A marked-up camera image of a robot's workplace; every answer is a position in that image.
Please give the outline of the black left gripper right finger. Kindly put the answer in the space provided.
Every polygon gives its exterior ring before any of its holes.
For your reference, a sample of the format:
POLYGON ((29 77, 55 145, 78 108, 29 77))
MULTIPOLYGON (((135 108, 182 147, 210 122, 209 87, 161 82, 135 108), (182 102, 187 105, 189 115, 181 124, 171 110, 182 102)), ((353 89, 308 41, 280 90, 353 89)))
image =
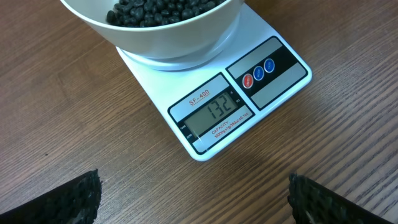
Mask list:
POLYGON ((289 195, 296 224, 392 224, 304 175, 289 175, 289 195))

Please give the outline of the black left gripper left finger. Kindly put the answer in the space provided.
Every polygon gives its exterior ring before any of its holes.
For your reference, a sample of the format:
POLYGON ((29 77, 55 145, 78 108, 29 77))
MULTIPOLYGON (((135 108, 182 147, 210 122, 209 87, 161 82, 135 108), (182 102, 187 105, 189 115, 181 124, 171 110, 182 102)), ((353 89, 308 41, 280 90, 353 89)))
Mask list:
POLYGON ((91 170, 1 214, 1 223, 92 224, 98 215, 101 194, 98 170, 91 170))

